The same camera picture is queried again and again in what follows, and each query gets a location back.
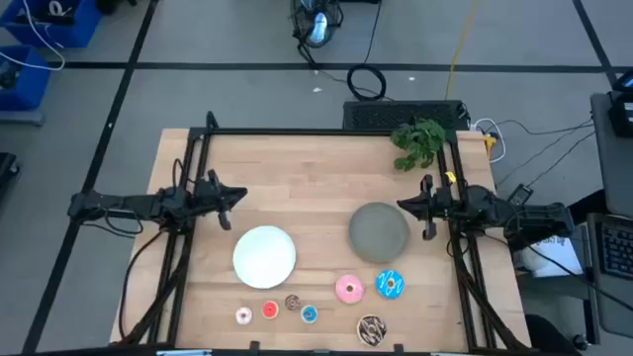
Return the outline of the large pink frosted donut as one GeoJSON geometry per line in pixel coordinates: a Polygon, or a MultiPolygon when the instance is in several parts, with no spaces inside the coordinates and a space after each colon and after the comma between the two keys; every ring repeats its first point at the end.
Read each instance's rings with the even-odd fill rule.
{"type": "Polygon", "coordinates": [[[335,283],[337,298],[348,305],[359,303],[365,294],[365,286],[355,275],[345,274],[339,277],[335,283]]]}

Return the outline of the green leafy plant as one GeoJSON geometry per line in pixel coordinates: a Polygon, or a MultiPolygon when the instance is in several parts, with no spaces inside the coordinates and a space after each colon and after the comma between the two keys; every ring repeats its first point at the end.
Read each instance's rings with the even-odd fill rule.
{"type": "Polygon", "coordinates": [[[395,168],[411,171],[416,167],[429,167],[445,140],[444,128],[434,120],[414,118],[410,124],[400,125],[392,131],[391,142],[406,155],[395,159],[395,168]]]}

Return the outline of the grey desk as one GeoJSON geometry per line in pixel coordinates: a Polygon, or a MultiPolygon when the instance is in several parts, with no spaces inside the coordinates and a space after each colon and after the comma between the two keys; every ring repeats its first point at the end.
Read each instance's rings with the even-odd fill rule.
{"type": "Polygon", "coordinates": [[[607,209],[633,219],[633,137],[615,133],[608,94],[592,94],[590,106],[607,209]]]}

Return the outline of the large chocolate frosted donut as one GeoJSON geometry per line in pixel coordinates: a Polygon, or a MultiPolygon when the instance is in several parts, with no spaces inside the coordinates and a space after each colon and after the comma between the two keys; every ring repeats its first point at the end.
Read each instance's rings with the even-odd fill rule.
{"type": "Polygon", "coordinates": [[[380,317],[367,314],[359,319],[356,331],[364,344],[377,347],[384,341],[388,330],[385,322],[380,317]]]}

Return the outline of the grey bin platform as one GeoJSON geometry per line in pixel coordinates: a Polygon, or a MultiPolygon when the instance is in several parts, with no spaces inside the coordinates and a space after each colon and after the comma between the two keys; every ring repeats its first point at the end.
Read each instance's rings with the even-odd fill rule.
{"type": "Polygon", "coordinates": [[[44,122],[44,115],[39,111],[0,111],[0,124],[41,127],[44,122]]]}

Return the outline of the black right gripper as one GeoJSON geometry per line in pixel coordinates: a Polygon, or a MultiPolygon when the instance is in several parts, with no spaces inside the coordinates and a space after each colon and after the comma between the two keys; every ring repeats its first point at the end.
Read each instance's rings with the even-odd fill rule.
{"type": "Polygon", "coordinates": [[[422,237],[424,240],[431,240],[437,233],[436,223],[433,219],[447,219],[448,210],[452,206],[452,194],[450,188],[446,187],[440,187],[435,192],[432,192],[433,177],[429,174],[422,178],[420,188],[421,195],[397,200],[397,204],[418,221],[425,221],[426,228],[422,233],[422,237]]]}

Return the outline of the black object at edge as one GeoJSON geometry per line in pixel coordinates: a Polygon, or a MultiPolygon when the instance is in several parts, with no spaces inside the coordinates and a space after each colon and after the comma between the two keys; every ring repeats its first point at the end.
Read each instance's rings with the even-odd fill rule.
{"type": "Polygon", "coordinates": [[[20,165],[17,156],[9,152],[0,152],[0,202],[19,172],[20,165]]]}

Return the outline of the black metal bar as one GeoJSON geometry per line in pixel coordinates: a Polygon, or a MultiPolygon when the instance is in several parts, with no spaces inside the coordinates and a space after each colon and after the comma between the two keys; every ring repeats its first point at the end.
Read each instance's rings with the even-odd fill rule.
{"type": "Polygon", "coordinates": [[[570,204],[569,211],[575,224],[585,223],[589,214],[608,214],[604,190],[597,190],[570,204]]]}

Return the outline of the black keyboard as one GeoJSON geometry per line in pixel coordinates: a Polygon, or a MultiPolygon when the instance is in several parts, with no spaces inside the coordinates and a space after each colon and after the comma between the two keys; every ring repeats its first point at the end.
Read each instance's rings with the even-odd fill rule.
{"type": "Polygon", "coordinates": [[[345,102],[345,130],[390,131],[416,118],[432,119],[446,130],[465,131],[471,117],[461,101],[345,102]]]}
{"type": "Polygon", "coordinates": [[[595,232],[601,272],[633,280],[633,222],[608,217],[595,224],[595,232]]]}

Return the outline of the large blue frosted donut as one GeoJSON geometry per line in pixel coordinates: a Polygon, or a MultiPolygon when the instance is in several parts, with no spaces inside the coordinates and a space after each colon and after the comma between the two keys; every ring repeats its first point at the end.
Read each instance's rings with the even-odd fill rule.
{"type": "Polygon", "coordinates": [[[405,290],[406,282],[403,275],[397,270],[383,270],[376,278],[378,293],[388,300],[398,299],[405,290]]]}

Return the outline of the black power adapter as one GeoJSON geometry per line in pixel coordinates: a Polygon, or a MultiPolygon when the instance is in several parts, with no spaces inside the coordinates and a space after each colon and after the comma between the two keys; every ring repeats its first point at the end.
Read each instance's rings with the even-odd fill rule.
{"type": "Polygon", "coordinates": [[[508,201],[517,207],[522,207],[530,199],[533,189],[524,184],[519,184],[508,197],[508,201]]]}

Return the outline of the black device on desk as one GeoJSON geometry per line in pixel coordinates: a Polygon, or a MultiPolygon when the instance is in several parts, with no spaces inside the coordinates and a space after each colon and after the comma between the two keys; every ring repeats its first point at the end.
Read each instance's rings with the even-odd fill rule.
{"type": "Polygon", "coordinates": [[[611,86],[608,116],[617,136],[633,137],[633,69],[611,86]]]}

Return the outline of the blue plastic bin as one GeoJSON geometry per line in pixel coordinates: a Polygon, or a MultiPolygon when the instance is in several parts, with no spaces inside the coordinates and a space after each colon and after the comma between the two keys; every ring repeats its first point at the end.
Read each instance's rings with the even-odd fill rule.
{"type": "Polygon", "coordinates": [[[0,27],[23,45],[87,47],[101,18],[95,0],[11,0],[0,27]]]}
{"type": "Polygon", "coordinates": [[[50,72],[31,45],[0,46],[0,111],[36,109],[45,94],[50,72]]]}

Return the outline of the white printed paper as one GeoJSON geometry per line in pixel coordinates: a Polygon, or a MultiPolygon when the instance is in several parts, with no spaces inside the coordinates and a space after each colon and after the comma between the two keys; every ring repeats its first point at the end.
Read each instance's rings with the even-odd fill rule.
{"type": "Polygon", "coordinates": [[[584,273],[574,246],[567,237],[552,236],[514,252],[512,257],[514,267],[529,273],[533,278],[568,275],[564,269],[551,260],[561,264],[574,274],[584,273]]]}

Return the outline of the black floor fan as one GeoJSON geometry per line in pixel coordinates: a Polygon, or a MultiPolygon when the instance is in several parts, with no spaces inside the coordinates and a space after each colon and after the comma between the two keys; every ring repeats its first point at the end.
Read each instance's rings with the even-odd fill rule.
{"type": "Polygon", "coordinates": [[[344,20],[339,0],[290,0],[293,37],[301,45],[326,45],[344,20]]]}

